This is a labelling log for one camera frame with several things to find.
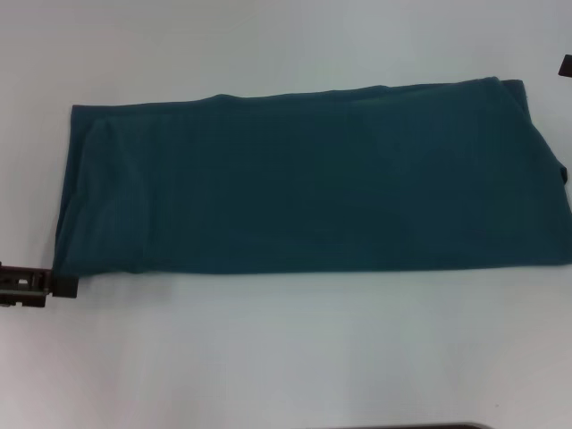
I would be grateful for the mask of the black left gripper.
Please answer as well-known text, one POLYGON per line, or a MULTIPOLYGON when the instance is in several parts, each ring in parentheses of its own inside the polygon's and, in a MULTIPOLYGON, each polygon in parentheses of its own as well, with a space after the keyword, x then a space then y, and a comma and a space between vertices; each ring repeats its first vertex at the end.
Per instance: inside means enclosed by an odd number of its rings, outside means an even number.
POLYGON ((0 262, 0 307, 44 307, 46 297, 75 299, 79 278, 51 276, 41 268, 15 267, 0 262))

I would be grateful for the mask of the teal FREE print T-shirt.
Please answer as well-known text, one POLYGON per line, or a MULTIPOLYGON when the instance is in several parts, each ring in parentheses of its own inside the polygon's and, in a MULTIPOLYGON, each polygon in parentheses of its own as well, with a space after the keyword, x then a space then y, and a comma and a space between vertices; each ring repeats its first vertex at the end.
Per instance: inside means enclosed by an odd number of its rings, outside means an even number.
POLYGON ((519 80, 76 105, 53 268, 568 265, 567 180, 519 80))

